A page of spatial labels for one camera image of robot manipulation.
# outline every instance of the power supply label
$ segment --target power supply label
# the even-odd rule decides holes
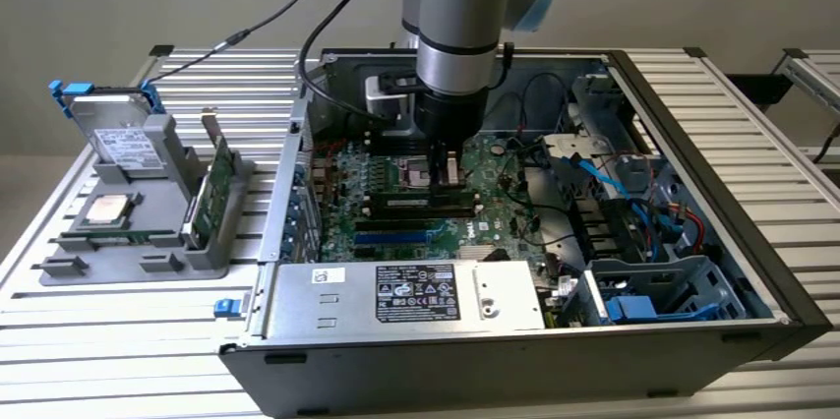
[[[375,289],[380,323],[460,320],[452,265],[376,267]]]

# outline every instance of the gray wall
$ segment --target gray wall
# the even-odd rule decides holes
[[[0,152],[80,148],[47,99],[49,80],[122,84],[152,44],[213,44],[284,1],[0,0]],[[304,0],[246,46],[297,46],[337,1]],[[699,45],[725,70],[763,71],[781,47],[840,48],[838,20],[835,0],[558,0],[542,30],[515,40],[551,47]],[[320,43],[383,45],[397,37],[399,0],[355,0]],[[829,119],[789,119],[806,111],[818,109],[794,99],[774,115],[794,137],[818,141]]]

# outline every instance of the green circuit board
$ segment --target green circuit board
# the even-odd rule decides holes
[[[190,238],[194,239],[192,243],[196,248],[204,247],[206,240],[221,226],[234,173],[233,154],[226,146],[226,141],[221,138],[197,196],[192,200],[188,210],[186,224],[190,228]]]
[[[367,220],[361,213],[363,197],[371,192],[421,192],[405,181],[411,165],[421,166],[423,157],[372,156],[360,143],[348,143],[328,157],[320,157],[323,171],[315,170],[316,189],[320,187],[323,240],[321,262],[349,261],[408,261],[469,259],[469,255],[491,248],[506,250],[511,260],[527,260],[534,267],[543,261],[542,247],[526,244],[510,229],[510,220],[523,227],[532,212],[511,201],[498,187],[496,178],[504,173],[515,175],[518,170],[512,152],[492,155],[491,146],[503,146],[504,140],[492,136],[476,136],[464,145],[461,168],[467,186],[463,190],[469,198],[477,195],[481,210],[472,217],[441,218],[427,221],[425,237],[421,242],[407,244],[377,244],[375,254],[359,257],[355,249],[355,224]],[[516,198],[528,201],[526,193]],[[532,242],[542,242],[539,233],[528,233]]]

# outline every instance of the motherboard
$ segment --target motherboard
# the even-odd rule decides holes
[[[375,154],[368,146],[368,141],[339,142],[313,160],[321,262],[496,259],[526,260],[534,269],[542,265],[527,192],[515,193],[515,202],[498,185],[502,173],[519,171],[508,139],[479,135],[465,143],[465,185],[444,196],[448,215],[440,217],[420,209],[428,198],[424,157]]]

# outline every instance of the warning label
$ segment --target warning label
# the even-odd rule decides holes
[[[380,323],[460,320],[453,266],[376,267],[376,319]]]
[[[96,129],[96,137],[102,143],[114,163],[122,170],[158,170],[160,157],[148,141],[142,129]]]

